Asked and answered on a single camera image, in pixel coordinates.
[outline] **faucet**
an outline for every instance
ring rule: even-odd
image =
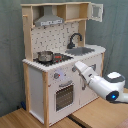
[[[70,38],[70,43],[67,45],[68,49],[72,49],[73,47],[75,47],[75,44],[73,44],[72,39],[75,35],[79,35],[80,36],[80,41],[82,41],[82,35],[80,33],[74,33],[71,38]]]

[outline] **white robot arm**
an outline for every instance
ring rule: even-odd
[[[106,78],[100,77],[92,67],[78,61],[75,67],[88,85],[97,95],[110,103],[128,103],[128,94],[123,93],[125,78],[117,72],[110,73]]]

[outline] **control knob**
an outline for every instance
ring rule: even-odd
[[[60,76],[60,74],[58,74],[58,73],[55,73],[55,74],[54,74],[54,78],[55,78],[55,79],[58,79],[59,76]]]
[[[72,71],[73,71],[73,72],[75,72],[75,71],[76,71],[76,68],[75,68],[75,67],[73,67],[73,68],[72,68]]]

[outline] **oven handle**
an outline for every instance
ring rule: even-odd
[[[72,83],[72,80],[68,81],[66,84],[61,84],[59,87],[66,87]]]

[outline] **wooden toy kitchen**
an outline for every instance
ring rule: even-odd
[[[26,109],[46,128],[98,98],[74,64],[102,75],[105,49],[85,44],[86,20],[102,22],[90,2],[22,4]]]

